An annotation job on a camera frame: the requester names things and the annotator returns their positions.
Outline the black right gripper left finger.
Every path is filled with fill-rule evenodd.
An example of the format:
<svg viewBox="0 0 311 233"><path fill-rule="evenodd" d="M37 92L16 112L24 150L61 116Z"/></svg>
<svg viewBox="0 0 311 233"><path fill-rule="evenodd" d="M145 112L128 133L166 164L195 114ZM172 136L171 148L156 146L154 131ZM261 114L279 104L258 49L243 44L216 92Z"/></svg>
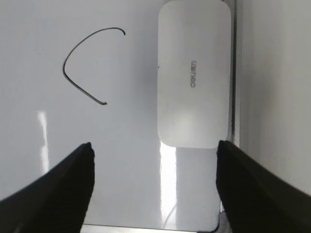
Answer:
<svg viewBox="0 0 311 233"><path fill-rule="evenodd" d="M2 233L78 233L95 184L95 153L81 144L48 173L1 200Z"/></svg>

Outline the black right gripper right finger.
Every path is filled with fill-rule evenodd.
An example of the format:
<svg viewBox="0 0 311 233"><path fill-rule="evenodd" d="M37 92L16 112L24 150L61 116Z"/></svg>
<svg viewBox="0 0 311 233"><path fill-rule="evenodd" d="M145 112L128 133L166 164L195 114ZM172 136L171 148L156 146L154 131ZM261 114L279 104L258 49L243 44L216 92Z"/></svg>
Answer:
<svg viewBox="0 0 311 233"><path fill-rule="evenodd" d="M311 231L311 197L229 141L217 148L216 186L235 233Z"/></svg>

